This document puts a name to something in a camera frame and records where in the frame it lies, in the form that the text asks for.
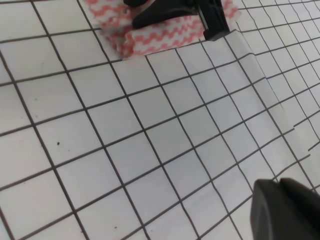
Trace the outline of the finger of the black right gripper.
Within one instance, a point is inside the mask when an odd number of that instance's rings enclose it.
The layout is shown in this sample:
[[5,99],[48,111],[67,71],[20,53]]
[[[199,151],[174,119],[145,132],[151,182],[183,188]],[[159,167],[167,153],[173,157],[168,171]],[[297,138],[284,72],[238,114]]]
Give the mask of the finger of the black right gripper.
[[134,29],[141,29],[166,20],[197,14],[193,0],[154,0],[133,18],[132,26]]
[[148,0],[124,0],[124,4],[130,8],[138,8],[148,2]]

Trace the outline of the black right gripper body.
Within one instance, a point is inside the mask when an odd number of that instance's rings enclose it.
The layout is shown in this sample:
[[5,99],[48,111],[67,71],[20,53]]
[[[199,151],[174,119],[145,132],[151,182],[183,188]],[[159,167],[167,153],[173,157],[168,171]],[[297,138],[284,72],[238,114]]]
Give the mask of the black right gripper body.
[[220,0],[194,0],[194,3],[204,27],[206,41],[216,41],[230,33]]

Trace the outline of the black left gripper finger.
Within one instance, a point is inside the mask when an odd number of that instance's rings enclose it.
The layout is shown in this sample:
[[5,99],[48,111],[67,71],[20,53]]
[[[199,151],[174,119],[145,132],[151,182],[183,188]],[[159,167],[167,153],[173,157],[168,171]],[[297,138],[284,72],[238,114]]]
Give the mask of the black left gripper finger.
[[318,240],[320,195],[292,178],[258,179],[250,225],[254,240]]

